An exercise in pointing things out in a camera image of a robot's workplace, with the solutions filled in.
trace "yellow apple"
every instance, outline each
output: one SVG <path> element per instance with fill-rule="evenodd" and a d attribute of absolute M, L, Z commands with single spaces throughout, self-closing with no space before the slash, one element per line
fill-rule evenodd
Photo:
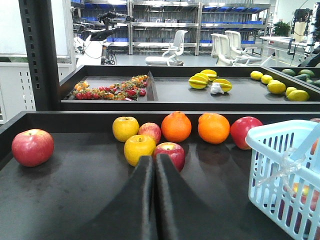
<path fill-rule="evenodd" d="M 150 136 L 134 135 L 128 138 L 124 144 L 124 157 L 127 162 L 135 167 L 141 156 L 152 156 L 156 143 Z"/>
<path fill-rule="evenodd" d="M 113 121 L 112 132 L 119 142 L 126 142 L 139 131 L 139 123 L 133 116 L 120 116 Z"/>

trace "basket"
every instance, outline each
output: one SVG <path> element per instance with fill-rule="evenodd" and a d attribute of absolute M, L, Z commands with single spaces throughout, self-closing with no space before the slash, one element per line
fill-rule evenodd
<path fill-rule="evenodd" d="M 248 197 L 295 240 L 320 239 L 319 127 L 290 120 L 254 127 L 246 136 L 252 148 Z"/>

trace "white chair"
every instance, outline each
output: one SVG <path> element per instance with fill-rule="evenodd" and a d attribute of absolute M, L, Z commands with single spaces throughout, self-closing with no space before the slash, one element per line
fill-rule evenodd
<path fill-rule="evenodd" d="M 249 61 L 246 63 L 248 66 L 259 65 L 258 62 L 261 62 L 262 58 L 255 57 L 247 53 L 248 50 L 256 49 L 256 47 L 246 47 L 244 50 L 241 47 L 240 32 L 227 30 L 224 34 L 229 38 L 232 58 L 248 59 Z"/>
<path fill-rule="evenodd" d="M 145 58 L 147 65 L 167 65 L 167 66 L 182 66 L 183 62 L 179 61 L 178 56 L 184 52 L 185 34 L 188 31 L 178 30 L 175 33 L 173 45 L 165 50 L 162 56 L 148 56 Z"/>
<path fill-rule="evenodd" d="M 231 57 L 230 42 L 226 35 L 213 33 L 211 36 L 213 42 L 211 57 L 217 58 L 216 66 L 248 66 L 247 58 Z"/>

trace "storage rack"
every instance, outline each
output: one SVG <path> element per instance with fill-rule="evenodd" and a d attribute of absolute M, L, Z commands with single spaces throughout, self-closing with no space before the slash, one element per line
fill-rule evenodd
<path fill-rule="evenodd" d="M 187 30 L 184 47 L 195 55 L 200 51 L 211 51 L 210 34 L 225 30 L 241 32 L 242 47 L 259 47 L 254 44 L 256 32 L 265 30 L 267 25 L 252 21 L 253 14 L 267 10 L 270 4 L 187 2 L 187 1 L 139 1 L 139 0 L 86 0 L 83 17 L 97 28 L 103 24 L 95 18 L 108 11 L 133 16 L 136 21 L 122 24 L 120 31 L 107 41 L 113 47 L 120 47 L 131 55 L 134 51 L 161 51 L 174 39 L 177 30 Z M 248 41 L 253 32 L 253 41 Z"/>
<path fill-rule="evenodd" d="M 267 20 L 265 21 L 267 23 L 270 6 L 270 4 L 253 3 L 203 3 L 198 32 L 200 41 L 195 54 L 198 55 L 200 49 L 212 48 L 212 38 L 210 34 L 213 32 L 223 34 L 226 30 L 241 33 L 243 48 L 259 47 L 258 44 L 255 44 L 256 32 L 265 30 L 267 25 L 262 21 L 252 21 L 252 15 L 267 10 Z M 249 41 L 250 33 L 253 33 L 253 40 L 251 41 Z"/>

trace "red apple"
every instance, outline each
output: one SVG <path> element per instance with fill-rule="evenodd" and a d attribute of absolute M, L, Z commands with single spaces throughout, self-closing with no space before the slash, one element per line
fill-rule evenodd
<path fill-rule="evenodd" d="M 17 134 L 11 144 L 12 154 L 23 166 L 35 167 L 46 162 L 54 152 L 54 138 L 41 129 Z"/>
<path fill-rule="evenodd" d="M 153 122 L 147 122 L 139 128 L 138 135 L 151 137 L 157 145 L 161 139 L 161 128 Z"/>
<path fill-rule="evenodd" d="M 168 154 L 176 169 L 181 172 L 185 166 L 186 156 L 182 146 L 174 142 L 163 142 L 155 147 L 153 158 L 158 154 Z"/>
<path fill-rule="evenodd" d="M 236 120 L 230 128 L 230 134 L 235 145 L 242 150 L 251 149 L 246 142 L 248 131 L 262 125 L 263 123 L 253 116 L 245 116 Z"/>
<path fill-rule="evenodd" d="M 320 123 L 320 118 L 311 118 L 310 121 L 316 122 L 316 123 Z M 311 147 L 311 151 L 310 151 L 310 154 L 311 154 L 311 155 L 315 154 L 318 141 L 319 141 L 319 138 L 313 143 L 313 145 L 312 145 L 312 147 Z"/>

